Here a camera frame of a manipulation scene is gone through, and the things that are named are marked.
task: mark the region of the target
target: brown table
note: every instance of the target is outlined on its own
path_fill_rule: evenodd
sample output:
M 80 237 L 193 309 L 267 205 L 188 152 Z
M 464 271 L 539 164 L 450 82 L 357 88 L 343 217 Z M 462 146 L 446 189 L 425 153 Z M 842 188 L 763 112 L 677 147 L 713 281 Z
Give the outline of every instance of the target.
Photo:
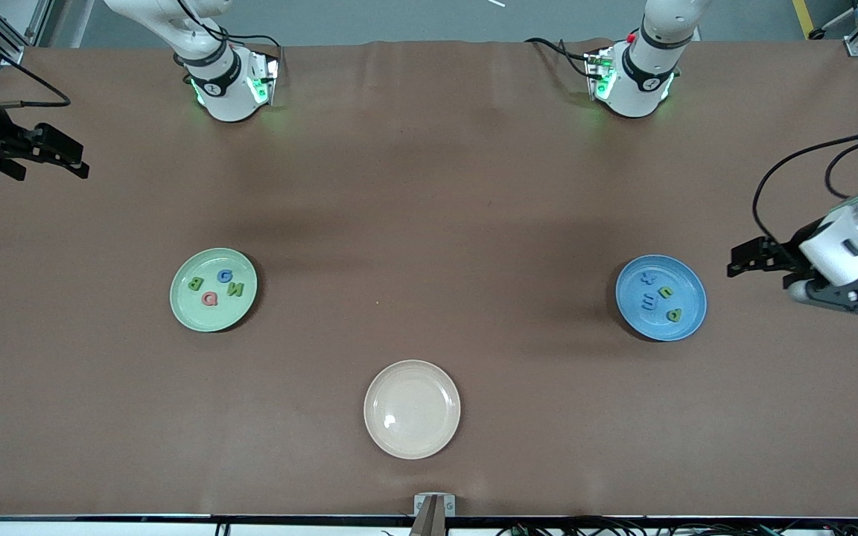
M 472 515 L 858 516 L 858 318 L 725 277 L 763 172 L 858 128 L 838 42 L 692 44 L 640 120 L 533 45 L 293 48 L 241 124 L 194 104 L 170 51 L 26 62 L 74 105 L 14 119 L 77 138 L 92 176 L 0 180 L 0 513 L 395 513 L 449 491 Z M 20 95 L 48 97 L 4 71 Z M 831 206 L 832 155 L 770 183 L 782 237 Z M 836 178 L 857 189 L 858 159 Z M 262 294 L 194 333 L 168 288 L 215 246 L 255 259 Z M 708 289 L 684 342 L 617 317 L 617 271 L 648 253 Z M 463 397 L 418 462 L 361 415 L 411 357 Z

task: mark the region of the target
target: white plate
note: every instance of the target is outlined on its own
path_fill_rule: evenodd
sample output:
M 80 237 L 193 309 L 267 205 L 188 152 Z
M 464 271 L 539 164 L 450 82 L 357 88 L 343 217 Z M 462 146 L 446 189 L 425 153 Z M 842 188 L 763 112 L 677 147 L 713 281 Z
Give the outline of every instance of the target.
M 379 448 L 403 460 L 442 450 L 459 427 L 459 391 L 432 363 L 405 360 L 387 366 L 366 391 L 363 419 Z

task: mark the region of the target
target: yellow line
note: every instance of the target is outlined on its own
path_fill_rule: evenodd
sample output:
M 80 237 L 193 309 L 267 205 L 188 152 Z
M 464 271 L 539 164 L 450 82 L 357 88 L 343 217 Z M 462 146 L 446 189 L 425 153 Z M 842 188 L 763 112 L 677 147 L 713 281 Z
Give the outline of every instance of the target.
M 810 10 L 807 9 L 806 0 L 793 0 L 793 10 L 796 11 L 796 18 L 800 20 L 800 28 L 803 28 L 803 38 L 810 39 L 810 32 L 813 31 L 813 19 L 810 18 Z

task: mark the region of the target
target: blue plate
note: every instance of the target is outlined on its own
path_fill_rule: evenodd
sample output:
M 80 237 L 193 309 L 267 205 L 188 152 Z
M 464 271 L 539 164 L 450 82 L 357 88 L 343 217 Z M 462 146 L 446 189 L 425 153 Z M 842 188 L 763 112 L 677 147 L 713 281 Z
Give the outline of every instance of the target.
M 708 294 L 691 268 L 676 258 L 645 255 L 617 276 L 617 309 L 641 335 L 680 340 L 704 323 Z

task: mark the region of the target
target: plate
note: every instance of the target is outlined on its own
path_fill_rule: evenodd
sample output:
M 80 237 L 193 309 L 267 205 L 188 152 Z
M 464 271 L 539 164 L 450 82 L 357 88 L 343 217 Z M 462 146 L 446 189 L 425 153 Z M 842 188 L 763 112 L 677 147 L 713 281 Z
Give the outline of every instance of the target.
M 432 363 L 405 360 L 372 380 L 363 419 L 379 448 L 396 458 L 419 460 L 452 440 L 462 410 L 449 374 Z
M 171 311 L 194 331 L 220 331 L 246 315 L 256 298 L 256 270 L 239 251 L 213 248 L 191 257 L 171 281 Z
M 617 276 L 617 309 L 641 335 L 680 340 L 704 323 L 708 294 L 697 274 L 666 255 L 630 261 Z

